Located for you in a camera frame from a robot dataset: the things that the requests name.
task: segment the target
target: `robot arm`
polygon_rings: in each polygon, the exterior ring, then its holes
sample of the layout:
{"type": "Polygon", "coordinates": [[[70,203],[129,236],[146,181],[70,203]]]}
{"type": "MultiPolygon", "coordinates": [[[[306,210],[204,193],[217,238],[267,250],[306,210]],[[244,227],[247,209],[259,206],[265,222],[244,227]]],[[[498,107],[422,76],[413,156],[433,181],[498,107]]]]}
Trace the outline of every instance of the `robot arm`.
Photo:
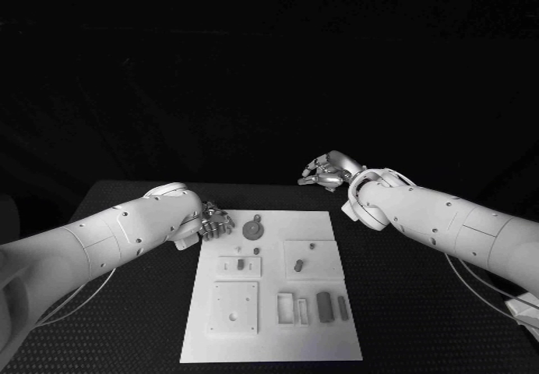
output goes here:
{"type": "Polygon", "coordinates": [[[298,184],[314,182],[329,191],[350,183],[342,212],[354,221],[374,230],[390,223],[416,242],[539,296],[539,223],[417,187],[396,171],[367,169],[337,151],[306,166],[298,184]]]}
{"type": "Polygon", "coordinates": [[[208,231],[217,226],[203,219],[198,196],[169,183],[80,221],[0,245],[0,370],[58,298],[165,241],[185,249],[197,232],[207,239],[203,226],[208,231]]]}

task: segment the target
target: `cable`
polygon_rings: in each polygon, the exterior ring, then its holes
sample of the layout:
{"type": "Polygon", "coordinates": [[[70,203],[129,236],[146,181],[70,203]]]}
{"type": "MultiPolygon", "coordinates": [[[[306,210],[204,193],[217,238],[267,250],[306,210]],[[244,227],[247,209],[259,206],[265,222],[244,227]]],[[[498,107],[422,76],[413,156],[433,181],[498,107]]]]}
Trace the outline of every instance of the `cable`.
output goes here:
{"type": "Polygon", "coordinates": [[[79,293],[79,291],[83,289],[83,286],[86,285],[86,283],[76,289],[76,291],[70,294],[70,296],[67,297],[67,299],[63,301],[63,303],[57,306],[57,308],[45,315],[45,317],[37,322],[37,324],[43,323],[54,314],[56,314],[56,311],[58,311],[61,309],[61,307],[64,307],[64,305],[69,303],[69,301],[71,300],[71,298],[76,296],[76,294],[79,293]]]}
{"type": "Polygon", "coordinates": [[[64,316],[60,316],[57,319],[54,319],[53,321],[47,321],[45,323],[43,323],[43,322],[40,322],[40,323],[37,323],[35,324],[35,326],[33,327],[33,328],[35,328],[35,327],[40,327],[40,326],[45,326],[45,325],[48,325],[50,323],[54,323],[54,322],[57,322],[60,319],[63,319],[63,318],[66,318],[66,317],[69,317],[83,306],[84,306],[84,304],[89,302],[89,300],[93,298],[93,296],[97,294],[97,292],[100,291],[100,288],[106,285],[106,282],[109,281],[109,278],[112,277],[112,274],[113,274],[113,272],[115,272],[115,268],[112,269],[112,271],[109,272],[109,276],[106,277],[106,279],[103,280],[103,283],[100,284],[100,286],[99,286],[99,288],[97,288],[97,290],[94,291],[94,293],[86,298],[86,301],[74,308],[74,310],[71,310],[64,316]]]}
{"type": "Polygon", "coordinates": [[[512,317],[510,314],[507,314],[501,309],[498,309],[497,307],[492,306],[491,303],[488,303],[486,300],[482,299],[482,297],[479,296],[479,294],[475,292],[475,290],[471,288],[471,286],[466,284],[462,276],[459,275],[456,269],[455,269],[455,266],[452,265],[452,262],[449,260],[449,256],[445,254],[445,258],[446,258],[446,261],[450,265],[450,268],[452,268],[452,271],[455,272],[456,274],[456,277],[459,279],[459,281],[463,283],[463,286],[468,287],[469,291],[474,293],[474,295],[479,298],[479,300],[498,312],[501,313],[505,317],[511,318],[514,321],[517,321],[518,323],[521,323],[523,325],[528,326],[531,329],[537,329],[539,330],[539,326],[533,326],[530,323],[524,322],[521,319],[517,319],[515,317],[512,317]]]}
{"type": "Polygon", "coordinates": [[[525,305],[528,305],[531,308],[537,309],[539,310],[539,306],[533,305],[530,302],[527,302],[525,300],[521,300],[520,298],[517,298],[515,296],[507,294],[499,288],[494,287],[488,282],[485,282],[484,280],[479,279],[479,277],[476,276],[476,274],[471,271],[471,268],[465,265],[465,262],[459,260],[459,263],[463,265],[463,268],[468,270],[468,273],[475,277],[475,279],[485,285],[488,286],[494,291],[498,291],[504,296],[507,296],[508,298],[512,298],[515,299],[518,302],[524,303],[525,305]]]}

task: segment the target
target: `table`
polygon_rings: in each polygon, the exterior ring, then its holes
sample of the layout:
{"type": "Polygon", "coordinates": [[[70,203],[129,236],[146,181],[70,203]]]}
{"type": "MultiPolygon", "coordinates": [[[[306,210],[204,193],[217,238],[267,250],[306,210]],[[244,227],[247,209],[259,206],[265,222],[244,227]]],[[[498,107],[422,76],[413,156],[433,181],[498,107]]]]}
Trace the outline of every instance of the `table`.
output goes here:
{"type": "MultiPolygon", "coordinates": [[[[165,183],[97,182],[71,221],[165,183]]],[[[363,361],[180,364],[200,243],[180,252],[167,242],[116,269],[102,291],[70,317],[30,333],[5,374],[539,372],[539,356],[521,327],[469,293],[439,252],[391,227],[374,231],[348,219],[339,210],[345,189],[329,193],[315,185],[185,184],[223,209],[328,211],[363,361]]],[[[103,277],[80,291],[66,311],[103,277]]],[[[465,279],[502,307],[497,293],[465,279]]]]}

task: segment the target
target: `black table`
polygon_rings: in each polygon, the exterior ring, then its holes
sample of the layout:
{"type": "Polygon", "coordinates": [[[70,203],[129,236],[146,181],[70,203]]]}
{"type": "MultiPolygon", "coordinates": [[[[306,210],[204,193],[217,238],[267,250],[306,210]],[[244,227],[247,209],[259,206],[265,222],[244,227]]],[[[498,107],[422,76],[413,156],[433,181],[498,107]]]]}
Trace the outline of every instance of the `black table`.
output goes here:
{"type": "MultiPolygon", "coordinates": [[[[165,182],[97,182],[71,221],[132,200],[165,182]]],[[[361,362],[180,364],[200,243],[167,242],[125,264],[86,306],[35,329],[8,373],[93,372],[539,372],[533,346],[515,323],[469,293],[439,252],[393,228],[367,229],[339,210],[345,188],[188,183],[223,209],[325,210],[338,243],[361,362]]],[[[99,286],[90,282],[69,311],[99,286]]],[[[469,276],[485,298],[501,297],[469,276]]]]}

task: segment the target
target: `black background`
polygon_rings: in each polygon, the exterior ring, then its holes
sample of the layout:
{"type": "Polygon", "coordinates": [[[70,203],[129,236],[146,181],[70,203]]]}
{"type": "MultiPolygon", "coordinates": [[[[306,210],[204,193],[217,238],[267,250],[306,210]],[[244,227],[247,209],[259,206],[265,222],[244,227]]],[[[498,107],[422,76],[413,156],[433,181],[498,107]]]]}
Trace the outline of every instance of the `black background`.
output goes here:
{"type": "Polygon", "coordinates": [[[537,14],[501,1],[12,5],[0,189],[22,235],[67,221],[97,180],[292,185],[332,149],[534,219],[537,14]]]}

